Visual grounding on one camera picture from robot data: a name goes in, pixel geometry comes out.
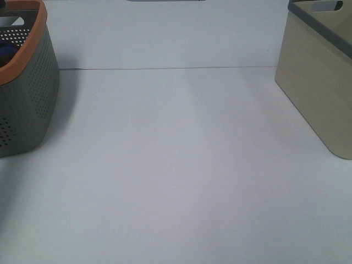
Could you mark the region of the beige basket grey rim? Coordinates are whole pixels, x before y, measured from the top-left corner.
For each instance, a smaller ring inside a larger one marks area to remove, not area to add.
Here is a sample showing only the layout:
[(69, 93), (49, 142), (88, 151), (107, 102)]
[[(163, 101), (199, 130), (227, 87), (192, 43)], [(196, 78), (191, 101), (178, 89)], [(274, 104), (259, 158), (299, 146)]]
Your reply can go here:
[(351, 1), (289, 1), (274, 79), (326, 148), (351, 159)]

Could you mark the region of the blue cloth in basket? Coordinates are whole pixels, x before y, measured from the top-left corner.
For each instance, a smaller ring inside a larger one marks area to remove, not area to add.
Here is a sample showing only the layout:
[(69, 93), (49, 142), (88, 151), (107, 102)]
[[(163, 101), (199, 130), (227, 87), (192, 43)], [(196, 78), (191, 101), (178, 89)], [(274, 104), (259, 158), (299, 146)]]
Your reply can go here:
[(0, 43), (0, 67), (8, 64), (18, 51), (17, 46), (12, 43), (1, 40)]

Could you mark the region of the grey perforated basket orange rim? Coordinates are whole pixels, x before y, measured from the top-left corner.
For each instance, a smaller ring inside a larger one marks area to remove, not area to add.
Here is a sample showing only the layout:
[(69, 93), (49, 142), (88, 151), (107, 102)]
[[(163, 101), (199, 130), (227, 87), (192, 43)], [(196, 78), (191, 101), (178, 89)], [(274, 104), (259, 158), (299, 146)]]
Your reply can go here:
[(1, 18), (22, 25), (1, 26), (1, 157), (38, 147), (56, 105), (59, 68), (47, 27), (44, 1), (1, 1)]

